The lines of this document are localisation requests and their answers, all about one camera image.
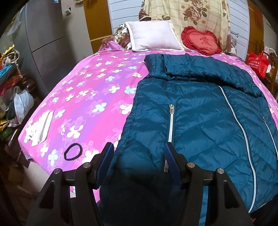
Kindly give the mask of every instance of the teal down jacket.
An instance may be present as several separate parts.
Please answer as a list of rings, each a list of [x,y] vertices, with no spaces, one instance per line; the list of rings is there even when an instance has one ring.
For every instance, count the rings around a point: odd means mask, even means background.
[[[100,188],[104,225],[175,225],[184,191],[163,171],[167,141],[202,169],[223,168],[250,212],[270,201],[278,193],[278,132],[251,76],[188,54],[151,54],[145,63],[150,73],[137,86]],[[207,193],[204,187],[199,225],[205,223]]]

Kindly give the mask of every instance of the white pillow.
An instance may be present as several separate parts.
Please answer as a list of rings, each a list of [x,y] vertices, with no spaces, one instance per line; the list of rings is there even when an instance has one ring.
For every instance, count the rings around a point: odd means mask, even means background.
[[[135,52],[153,49],[183,50],[170,20],[126,22],[126,25]]]

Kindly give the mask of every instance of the red shopping bag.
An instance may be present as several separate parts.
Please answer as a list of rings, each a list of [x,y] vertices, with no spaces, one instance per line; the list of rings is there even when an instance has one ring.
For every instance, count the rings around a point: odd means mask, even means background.
[[[247,60],[247,65],[249,65],[253,69],[257,76],[265,78],[269,61],[264,56],[263,51],[259,55],[250,52],[249,58]]]

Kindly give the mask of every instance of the metal screw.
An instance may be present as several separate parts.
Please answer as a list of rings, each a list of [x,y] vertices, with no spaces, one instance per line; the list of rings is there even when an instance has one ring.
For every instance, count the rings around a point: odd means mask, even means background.
[[[60,172],[61,172],[61,169],[60,169],[60,168],[54,169],[54,173],[55,173],[55,174],[58,174],[58,173],[60,173]]]
[[[90,166],[91,166],[90,163],[84,163],[84,164],[83,164],[83,167],[84,167],[84,168],[89,168]]]
[[[194,164],[194,163],[188,163],[187,166],[188,166],[189,168],[194,168],[194,167],[195,167],[195,164]]]
[[[220,174],[223,174],[225,171],[224,171],[224,169],[222,169],[222,168],[218,168],[218,169],[217,169],[217,172],[220,173]]]

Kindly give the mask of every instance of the chinese character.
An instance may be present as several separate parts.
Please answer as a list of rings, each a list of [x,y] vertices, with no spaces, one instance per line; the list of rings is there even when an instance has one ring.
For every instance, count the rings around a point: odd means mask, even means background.
[[[203,37],[203,38],[200,38],[200,40],[203,40],[203,42],[201,42],[201,44],[206,44],[206,45],[212,46],[211,44],[208,43],[208,41],[209,41],[208,38]]]

